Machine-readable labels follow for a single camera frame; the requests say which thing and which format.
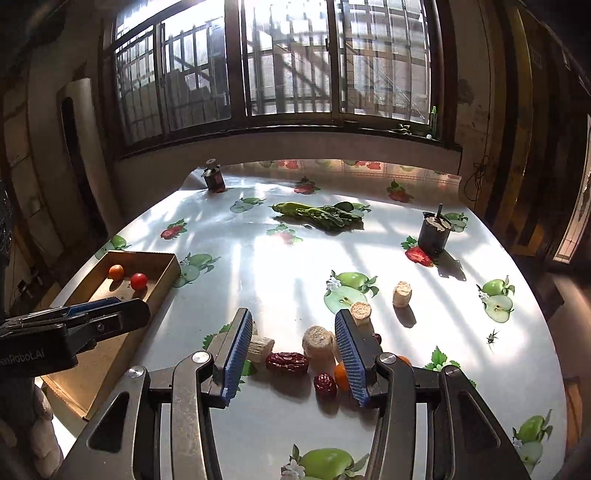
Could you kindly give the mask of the red cherry tomato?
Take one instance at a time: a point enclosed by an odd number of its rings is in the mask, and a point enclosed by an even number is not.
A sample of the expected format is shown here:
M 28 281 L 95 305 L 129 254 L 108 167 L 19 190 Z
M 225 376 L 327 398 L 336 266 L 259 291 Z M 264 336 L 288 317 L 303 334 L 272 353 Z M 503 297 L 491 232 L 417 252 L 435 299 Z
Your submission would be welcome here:
M 135 273 L 130 277 L 129 283 L 134 291 L 142 291 L 147 288 L 148 279 L 143 273 Z

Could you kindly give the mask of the square beige wafer block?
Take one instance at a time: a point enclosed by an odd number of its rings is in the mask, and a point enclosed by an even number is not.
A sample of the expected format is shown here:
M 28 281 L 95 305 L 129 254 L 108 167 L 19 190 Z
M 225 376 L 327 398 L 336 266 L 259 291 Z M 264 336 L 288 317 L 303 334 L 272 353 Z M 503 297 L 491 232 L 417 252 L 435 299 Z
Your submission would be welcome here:
M 252 335 L 247 350 L 247 358 L 252 363 L 263 363 L 273 353 L 274 340 L 269 337 Z

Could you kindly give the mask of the large red jujube date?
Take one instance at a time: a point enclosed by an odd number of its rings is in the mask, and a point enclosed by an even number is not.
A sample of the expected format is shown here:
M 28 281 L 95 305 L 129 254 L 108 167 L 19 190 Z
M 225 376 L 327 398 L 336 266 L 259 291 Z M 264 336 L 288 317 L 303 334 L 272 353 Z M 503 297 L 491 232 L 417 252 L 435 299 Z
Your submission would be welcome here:
M 308 358 L 297 352 L 276 352 L 266 357 L 266 369 L 281 375 L 304 376 Z

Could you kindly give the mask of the small red jujube date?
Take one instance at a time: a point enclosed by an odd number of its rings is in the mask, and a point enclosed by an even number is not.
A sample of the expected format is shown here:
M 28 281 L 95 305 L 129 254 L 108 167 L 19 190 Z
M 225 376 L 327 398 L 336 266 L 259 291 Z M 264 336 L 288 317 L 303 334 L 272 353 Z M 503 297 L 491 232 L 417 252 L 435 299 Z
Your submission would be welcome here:
M 322 372 L 314 378 L 315 394 L 322 400 L 332 400 L 338 394 L 338 386 L 335 379 L 328 373 Z

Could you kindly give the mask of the small beige sugarcane piece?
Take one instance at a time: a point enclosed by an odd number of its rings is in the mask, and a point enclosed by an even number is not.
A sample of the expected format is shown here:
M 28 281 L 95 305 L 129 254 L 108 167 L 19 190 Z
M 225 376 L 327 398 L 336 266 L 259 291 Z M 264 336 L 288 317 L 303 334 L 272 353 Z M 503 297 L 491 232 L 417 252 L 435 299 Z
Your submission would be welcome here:
M 363 326 L 370 323 L 370 315 L 372 315 L 372 307 L 365 302 L 355 302 L 349 307 L 349 312 L 353 317 L 356 325 Z

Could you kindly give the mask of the cardboard box tray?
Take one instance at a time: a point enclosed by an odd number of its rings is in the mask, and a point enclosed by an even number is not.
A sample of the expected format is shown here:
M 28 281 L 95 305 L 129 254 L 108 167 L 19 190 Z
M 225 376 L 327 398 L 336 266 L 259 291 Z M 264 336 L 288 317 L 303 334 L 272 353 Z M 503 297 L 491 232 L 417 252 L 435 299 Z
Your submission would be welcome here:
M 110 250 L 83 275 L 65 304 L 117 299 L 143 302 L 133 312 L 154 316 L 180 274 L 173 253 Z M 107 399 L 139 347 L 145 328 L 130 329 L 133 318 L 123 312 L 94 320 L 96 345 L 77 355 L 77 364 L 43 377 L 48 388 L 79 418 L 88 421 Z

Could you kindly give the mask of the far beige sugarcane piece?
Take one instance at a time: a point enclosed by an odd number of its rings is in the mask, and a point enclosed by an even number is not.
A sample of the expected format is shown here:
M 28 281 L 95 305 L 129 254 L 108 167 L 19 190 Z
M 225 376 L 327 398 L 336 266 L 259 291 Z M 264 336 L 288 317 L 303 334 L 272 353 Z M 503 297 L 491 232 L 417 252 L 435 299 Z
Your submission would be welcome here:
M 395 308 L 406 308 L 409 306 L 413 290 L 408 282 L 400 281 L 393 293 L 393 305 Z

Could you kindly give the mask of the white standing air conditioner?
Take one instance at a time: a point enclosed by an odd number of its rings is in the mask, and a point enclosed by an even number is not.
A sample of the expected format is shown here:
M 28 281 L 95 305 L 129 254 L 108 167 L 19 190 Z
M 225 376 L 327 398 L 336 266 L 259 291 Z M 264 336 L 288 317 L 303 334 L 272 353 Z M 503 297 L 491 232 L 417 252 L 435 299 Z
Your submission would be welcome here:
M 67 83 L 58 92 L 57 101 L 66 155 L 90 230 L 110 239 L 123 226 L 123 219 L 103 155 L 91 80 L 85 77 Z

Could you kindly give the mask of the dark glass jar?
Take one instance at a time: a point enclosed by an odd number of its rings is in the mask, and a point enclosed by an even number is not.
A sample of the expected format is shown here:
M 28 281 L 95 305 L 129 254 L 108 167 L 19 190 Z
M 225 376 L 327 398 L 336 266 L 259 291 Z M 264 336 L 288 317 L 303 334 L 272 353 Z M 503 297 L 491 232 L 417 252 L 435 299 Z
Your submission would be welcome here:
M 208 159 L 205 162 L 204 173 L 205 184 L 211 193 L 221 193 L 226 190 L 224 179 L 221 173 L 221 166 L 214 158 Z

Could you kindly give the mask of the black cup with utensil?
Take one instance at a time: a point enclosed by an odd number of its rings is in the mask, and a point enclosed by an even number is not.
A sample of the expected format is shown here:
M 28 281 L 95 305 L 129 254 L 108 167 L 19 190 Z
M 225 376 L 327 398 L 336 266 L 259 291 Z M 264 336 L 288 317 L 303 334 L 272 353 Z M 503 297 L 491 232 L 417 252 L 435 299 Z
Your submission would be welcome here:
M 445 250 L 452 223 L 443 215 L 443 205 L 436 212 L 424 212 L 418 246 L 430 257 L 438 257 Z

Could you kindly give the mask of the fruit print tablecloth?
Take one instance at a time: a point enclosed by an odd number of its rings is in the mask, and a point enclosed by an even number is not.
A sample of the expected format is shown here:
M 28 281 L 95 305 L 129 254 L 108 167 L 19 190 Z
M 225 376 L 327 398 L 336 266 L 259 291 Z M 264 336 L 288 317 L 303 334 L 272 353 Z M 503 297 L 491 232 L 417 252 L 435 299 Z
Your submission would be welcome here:
M 566 402 L 551 334 L 515 261 L 458 202 L 455 179 L 416 182 L 409 168 L 335 160 L 233 165 L 222 176 L 226 190 L 214 194 L 193 171 L 106 244 L 173 253 L 180 266 L 135 363 L 151 371 L 175 365 L 239 308 L 252 312 L 274 350 L 298 352 L 308 328 L 332 329 L 339 309 L 365 302 L 386 351 L 416 367 L 458 364 L 532 477 L 558 472 Z M 322 231 L 270 209 L 342 201 L 365 205 L 362 229 Z M 430 257 L 418 239 L 423 213 L 439 204 L 453 230 L 443 253 Z M 400 281 L 413 290 L 406 308 L 393 305 Z

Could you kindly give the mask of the green leafy vegetables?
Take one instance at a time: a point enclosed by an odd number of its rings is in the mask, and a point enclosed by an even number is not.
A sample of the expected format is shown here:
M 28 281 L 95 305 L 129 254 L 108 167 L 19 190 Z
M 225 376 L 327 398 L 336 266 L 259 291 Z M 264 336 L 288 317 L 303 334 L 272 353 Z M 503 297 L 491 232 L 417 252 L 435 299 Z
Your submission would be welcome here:
M 332 205 L 311 206 L 297 202 L 280 202 L 270 206 L 281 217 L 311 224 L 327 232 L 341 232 L 363 228 L 363 208 L 348 201 Z

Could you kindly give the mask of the window with metal bars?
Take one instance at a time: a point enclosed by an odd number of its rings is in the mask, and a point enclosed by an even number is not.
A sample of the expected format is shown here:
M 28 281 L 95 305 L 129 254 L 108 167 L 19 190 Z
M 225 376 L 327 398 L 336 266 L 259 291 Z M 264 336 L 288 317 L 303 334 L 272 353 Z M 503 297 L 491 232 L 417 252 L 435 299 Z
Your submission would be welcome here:
M 128 150 L 280 127 L 432 139 L 432 1 L 128 1 L 102 28 Z

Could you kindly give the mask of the green bottle on sill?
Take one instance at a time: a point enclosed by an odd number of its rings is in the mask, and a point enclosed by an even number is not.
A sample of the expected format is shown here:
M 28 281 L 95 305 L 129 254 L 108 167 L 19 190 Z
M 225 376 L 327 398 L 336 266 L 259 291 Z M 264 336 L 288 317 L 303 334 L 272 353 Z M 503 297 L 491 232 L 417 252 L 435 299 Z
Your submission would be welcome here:
M 434 105 L 431 108 L 429 126 L 430 126 L 430 133 L 429 133 L 430 137 L 432 139 L 436 139 L 437 135 L 438 135 L 438 133 L 437 133 L 437 130 L 438 130 L 438 108 L 436 105 Z

